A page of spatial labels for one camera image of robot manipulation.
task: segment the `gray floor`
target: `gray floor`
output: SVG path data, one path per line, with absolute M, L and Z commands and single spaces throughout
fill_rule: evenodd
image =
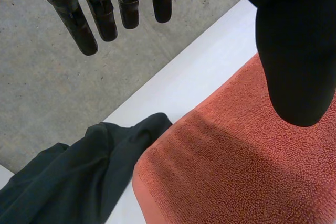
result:
M 174 0 L 167 24 L 141 0 L 135 30 L 122 28 L 112 1 L 119 37 L 103 42 L 80 0 L 99 46 L 87 57 L 46 0 L 0 0 L 1 165 L 17 172 L 41 150 L 81 138 L 239 0 Z

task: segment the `dark green cloth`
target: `dark green cloth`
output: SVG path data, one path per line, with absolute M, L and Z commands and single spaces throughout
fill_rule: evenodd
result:
M 70 147 L 42 151 L 0 191 L 0 223 L 104 223 L 141 154 L 170 126 L 162 113 L 131 128 L 100 123 Z

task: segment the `terry cloth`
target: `terry cloth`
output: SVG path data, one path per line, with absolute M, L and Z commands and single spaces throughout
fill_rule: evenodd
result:
M 333 223 L 336 100 L 312 127 L 274 111 L 258 56 L 139 159 L 148 224 Z

